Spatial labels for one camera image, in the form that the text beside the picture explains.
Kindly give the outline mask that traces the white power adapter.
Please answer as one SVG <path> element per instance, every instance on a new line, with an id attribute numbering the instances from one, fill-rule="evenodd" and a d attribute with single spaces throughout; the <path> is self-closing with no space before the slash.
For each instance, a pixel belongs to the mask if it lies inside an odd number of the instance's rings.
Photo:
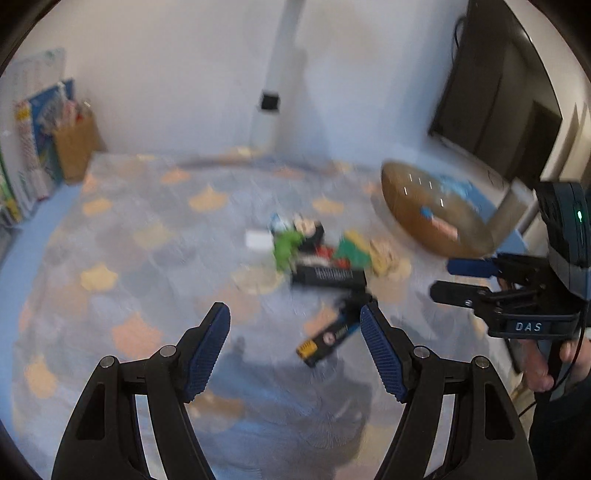
<path id="1" fill-rule="evenodd" d="M 253 251 L 271 251 L 274 246 L 273 233 L 269 230 L 246 230 L 245 246 Z"/>

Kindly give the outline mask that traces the white floor lamp pole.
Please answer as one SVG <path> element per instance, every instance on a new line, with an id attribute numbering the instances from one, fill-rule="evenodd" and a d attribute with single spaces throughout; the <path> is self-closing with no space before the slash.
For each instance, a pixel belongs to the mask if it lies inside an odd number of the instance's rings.
<path id="1" fill-rule="evenodd" d="M 287 73 L 287 65 L 294 53 L 297 27 L 304 5 L 304 0 L 288 0 L 283 4 L 266 79 L 264 79 L 252 118 L 249 149 L 253 155 L 269 154 L 276 150 L 280 124 L 281 88 Z"/>

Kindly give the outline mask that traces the black haired mouse figurine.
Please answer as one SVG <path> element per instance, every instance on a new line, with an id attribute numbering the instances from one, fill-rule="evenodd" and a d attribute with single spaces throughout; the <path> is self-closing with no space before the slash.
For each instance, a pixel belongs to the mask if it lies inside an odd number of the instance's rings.
<path id="1" fill-rule="evenodd" d="M 318 220 L 304 217 L 301 214 L 294 215 L 294 230 L 301 234 L 301 244 L 298 250 L 303 253 L 315 253 L 322 245 L 325 237 L 325 228 Z"/>

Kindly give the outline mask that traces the blue rectangular box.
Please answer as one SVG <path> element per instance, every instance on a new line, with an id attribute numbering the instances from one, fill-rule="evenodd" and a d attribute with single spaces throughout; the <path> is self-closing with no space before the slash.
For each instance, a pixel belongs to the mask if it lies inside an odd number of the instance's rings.
<path id="1" fill-rule="evenodd" d="M 422 206 L 420 209 L 420 213 L 423 217 L 425 217 L 428 220 L 433 220 L 435 218 L 435 215 L 433 214 L 432 210 L 427 206 Z"/>

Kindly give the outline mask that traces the red fries toy pack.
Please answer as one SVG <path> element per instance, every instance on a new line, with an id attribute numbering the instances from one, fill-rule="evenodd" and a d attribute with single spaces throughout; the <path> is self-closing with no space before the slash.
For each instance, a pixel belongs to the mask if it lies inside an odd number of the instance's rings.
<path id="1" fill-rule="evenodd" d="M 349 269 L 351 267 L 351 261 L 348 258 L 338 258 L 335 255 L 335 249 L 332 247 L 320 245 L 315 249 L 315 253 L 331 267 L 341 269 Z"/>

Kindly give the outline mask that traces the red dress doll figurine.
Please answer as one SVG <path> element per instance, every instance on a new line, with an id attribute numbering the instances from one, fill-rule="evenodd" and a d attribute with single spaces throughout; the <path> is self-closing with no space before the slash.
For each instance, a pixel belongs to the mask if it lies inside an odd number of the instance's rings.
<path id="1" fill-rule="evenodd" d="M 436 229 L 438 229 L 452 241 L 457 241 L 459 239 L 459 230 L 454 225 L 436 216 L 431 217 L 431 223 Z"/>

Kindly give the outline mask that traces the blue plastic bag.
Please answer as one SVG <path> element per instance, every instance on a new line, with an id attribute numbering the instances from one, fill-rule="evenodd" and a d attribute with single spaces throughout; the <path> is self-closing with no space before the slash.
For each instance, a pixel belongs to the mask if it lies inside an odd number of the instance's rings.
<path id="1" fill-rule="evenodd" d="M 470 181 L 461 181 L 448 175 L 439 175 L 438 180 L 442 191 L 454 193 L 462 198 L 473 210 L 478 210 L 478 206 L 473 200 L 476 187 Z"/>

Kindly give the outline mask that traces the amber ribbed glass bowl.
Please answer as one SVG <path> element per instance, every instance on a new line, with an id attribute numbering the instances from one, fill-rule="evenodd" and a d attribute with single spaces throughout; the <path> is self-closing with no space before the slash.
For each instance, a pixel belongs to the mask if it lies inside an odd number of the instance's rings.
<path id="1" fill-rule="evenodd" d="M 426 250 L 446 258 L 481 258 L 494 251 L 491 233 L 479 213 L 454 193 L 441 190 L 438 177 L 401 162 L 384 162 L 381 169 L 384 201 L 403 229 Z M 427 206 L 436 217 L 454 225 L 452 241 L 420 213 Z"/>

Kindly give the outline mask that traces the green toy figure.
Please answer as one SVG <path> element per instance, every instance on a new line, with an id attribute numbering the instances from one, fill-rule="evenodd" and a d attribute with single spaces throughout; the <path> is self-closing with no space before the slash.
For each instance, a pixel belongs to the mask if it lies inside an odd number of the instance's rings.
<path id="1" fill-rule="evenodd" d="M 283 272 L 290 268 L 291 259 L 302 242 L 304 235 L 297 230 L 286 230 L 274 237 L 273 257 L 277 271 Z"/>

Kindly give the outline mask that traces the brown cardboard box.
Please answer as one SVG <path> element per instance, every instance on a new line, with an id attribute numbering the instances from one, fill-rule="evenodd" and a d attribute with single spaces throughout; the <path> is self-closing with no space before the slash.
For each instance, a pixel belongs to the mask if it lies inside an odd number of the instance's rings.
<path id="1" fill-rule="evenodd" d="M 81 117 L 73 125 L 56 129 L 53 140 L 63 179 L 68 185 L 82 182 L 92 155 L 104 150 L 92 113 Z"/>

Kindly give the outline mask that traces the black yellow battery pack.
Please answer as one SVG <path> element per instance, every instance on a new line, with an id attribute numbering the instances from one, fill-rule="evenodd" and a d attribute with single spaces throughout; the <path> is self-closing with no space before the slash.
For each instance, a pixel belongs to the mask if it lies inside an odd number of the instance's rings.
<path id="1" fill-rule="evenodd" d="M 360 327 L 363 306 L 376 302 L 370 292 L 354 292 L 339 300 L 337 317 L 297 347 L 297 356 L 310 368 L 332 355 Z"/>

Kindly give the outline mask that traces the teal dragon toy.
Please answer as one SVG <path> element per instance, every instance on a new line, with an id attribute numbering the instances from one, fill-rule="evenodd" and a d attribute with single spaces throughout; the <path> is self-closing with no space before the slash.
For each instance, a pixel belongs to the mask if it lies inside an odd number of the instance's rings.
<path id="1" fill-rule="evenodd" d="M 335 261 L 346 260 L 353 269 L 366 269 L 372 264 L 370 243 L 356 230 L 346 230 L 332 258 Z"/>

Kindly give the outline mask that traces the stack of books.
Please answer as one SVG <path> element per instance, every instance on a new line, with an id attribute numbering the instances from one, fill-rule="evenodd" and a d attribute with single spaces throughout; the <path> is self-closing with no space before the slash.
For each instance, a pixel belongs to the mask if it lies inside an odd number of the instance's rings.
<path id="1" fill-rule="evenodd" d="M 53 130 L 74 94 L 65 65 L 66 51 L 55 48 L 12 61 L 1 75 L 1 204 L 14 224 L 63 181 Z"/>

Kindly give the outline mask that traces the black wall television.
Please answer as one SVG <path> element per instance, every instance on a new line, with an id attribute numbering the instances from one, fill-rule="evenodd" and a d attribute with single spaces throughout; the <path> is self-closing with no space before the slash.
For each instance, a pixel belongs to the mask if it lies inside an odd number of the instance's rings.
<path id="1" fill-rule="evenodd" d="M 561 124 L 546 68 L 507 3 L 469 2 L 430 134 L 534 188 Z"/>

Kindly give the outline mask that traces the patterned grey orange rug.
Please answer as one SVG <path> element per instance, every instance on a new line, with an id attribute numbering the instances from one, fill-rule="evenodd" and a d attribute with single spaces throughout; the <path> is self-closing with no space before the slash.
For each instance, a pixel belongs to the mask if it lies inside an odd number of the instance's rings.
<path id="1" fill-rule="evenodd" d="M 15 441 L 49 478 L 74 406 L 100 358 L 140 360 L 173 344 L 215 302 L 231 329 L 207 389 L 187 411 L 220 479 L 370 479 L 401 405 L 360 333 L 315 368 L 297 346 L 335 318 L 341 294 L 291 285 L 245 235 L 274 215 L 317 219 L 337 244 L 386 241 L 398 267 L 370 277 L 384 314 L 444 358 L 489 357 L 509 389 L 504 343 L 463 309 L 431 301 L 445 262 L 391 218 L 376 168 L 98 155 L 45 249 L 19 319 L 12 375 Z"/>

